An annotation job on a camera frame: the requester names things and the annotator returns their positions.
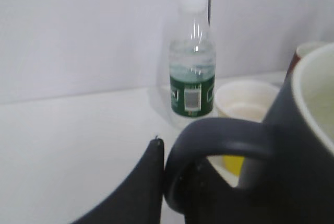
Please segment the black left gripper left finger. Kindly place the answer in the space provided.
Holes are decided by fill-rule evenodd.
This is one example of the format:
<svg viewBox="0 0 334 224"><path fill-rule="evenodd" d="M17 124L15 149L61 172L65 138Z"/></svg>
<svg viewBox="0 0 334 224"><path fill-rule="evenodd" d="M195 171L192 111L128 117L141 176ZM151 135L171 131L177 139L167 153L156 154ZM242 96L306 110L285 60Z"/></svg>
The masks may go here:
<svg viewBox="0 0 334 224"><path fill-rule="evenodd" d="M126 179L73 223L160 223L164 142L152 139Z"/></svg>

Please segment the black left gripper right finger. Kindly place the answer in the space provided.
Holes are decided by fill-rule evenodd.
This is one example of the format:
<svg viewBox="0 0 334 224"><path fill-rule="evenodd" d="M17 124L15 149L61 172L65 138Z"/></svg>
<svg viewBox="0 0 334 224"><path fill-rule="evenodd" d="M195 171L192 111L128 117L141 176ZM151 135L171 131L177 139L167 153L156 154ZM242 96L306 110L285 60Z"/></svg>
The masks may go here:
<svg viewBox="0 0 334 224"><path fill-rule="evenodd" d="M185 193L186 223L263 223L259 208L230 187L207 160L191 167Z"/></svg>

